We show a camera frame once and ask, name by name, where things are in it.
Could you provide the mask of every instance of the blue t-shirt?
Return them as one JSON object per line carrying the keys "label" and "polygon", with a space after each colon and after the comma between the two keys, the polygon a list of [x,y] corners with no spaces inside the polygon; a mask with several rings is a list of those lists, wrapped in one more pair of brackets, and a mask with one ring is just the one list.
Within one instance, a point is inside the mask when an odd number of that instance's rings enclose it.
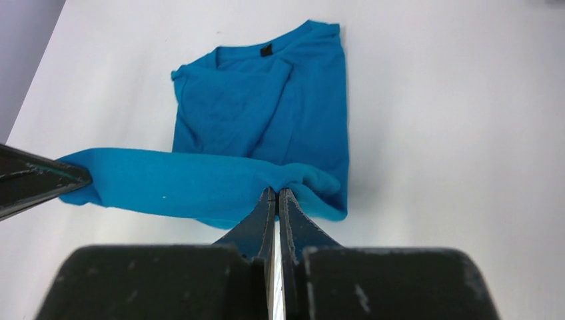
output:
{"label": "blue t-shirt", "polygon": [[62,161],[93,184],[61,196],[235,226],[263,189],[290,188],[311,217],[344,219],[348,137],[339,26],[307,21],[275,40],[218,47],[173,71],[173,152],[89,149]]}

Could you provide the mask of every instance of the gray wall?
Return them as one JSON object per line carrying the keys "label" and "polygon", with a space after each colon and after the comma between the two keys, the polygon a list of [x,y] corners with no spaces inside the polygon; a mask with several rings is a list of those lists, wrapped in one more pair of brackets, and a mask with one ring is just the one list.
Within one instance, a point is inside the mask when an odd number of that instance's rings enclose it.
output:
{"label": "gray wall", "polygon": [[0,0],[0,143],[8,140],[65,0]]}

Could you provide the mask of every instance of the folded t-shirt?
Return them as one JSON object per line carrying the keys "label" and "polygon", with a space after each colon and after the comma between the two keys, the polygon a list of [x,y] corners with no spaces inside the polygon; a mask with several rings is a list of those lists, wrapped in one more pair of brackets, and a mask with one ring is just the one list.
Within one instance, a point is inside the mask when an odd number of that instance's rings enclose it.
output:
{"label": "folded t-shirt", "polygon": [[267,187],[292,189],[311,217],[347,210],[345,59],[339,25],[307,21],[272,41],[218,47],[172,73],[173,153],[90,149],[62,161],[93,184],[61,196],[220,228]]}

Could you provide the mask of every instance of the blue fabric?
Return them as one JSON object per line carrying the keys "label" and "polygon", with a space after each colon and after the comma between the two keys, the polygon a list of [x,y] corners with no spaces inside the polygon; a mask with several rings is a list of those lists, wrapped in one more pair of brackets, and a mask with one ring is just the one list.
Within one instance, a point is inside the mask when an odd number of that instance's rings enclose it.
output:
{"label": "blue fabric", "polygon": [[308,165],[136,149],[88,149],[60,161],[86,167],[93,177],[92,184],[60,196],[74,205],[189,217],[227,229],[253,210],[265,188],[289,187],[305,211],[342,218],[320,200],[339,192],[340,183]]}
{"label": "blue fabric", "polygon": [[[61,196],[235,226],[266,187],[290,187],[311,217],[346,216],[348,137],[339,25],[307,21],[275,40],[218,47],[172,72],[173,153],[90,149],[61,160],[94,183]],[[271,45],[272,54],[261,56]]]}

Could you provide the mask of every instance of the white table surface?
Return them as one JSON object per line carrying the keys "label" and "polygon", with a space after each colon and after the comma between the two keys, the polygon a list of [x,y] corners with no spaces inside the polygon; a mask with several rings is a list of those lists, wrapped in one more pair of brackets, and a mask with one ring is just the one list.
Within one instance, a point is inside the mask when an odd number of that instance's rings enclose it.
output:
{"label": "white table surface", "polygon": [[[469,253],[505,319],[565,319],[565,10],[544,0],[67,0],[8,144],[171,149],[170,71],[306,19],[342,24],[348,246]],[[210,243],[188,219],[58,200],[0,223],[0,319],[92,243]]]}

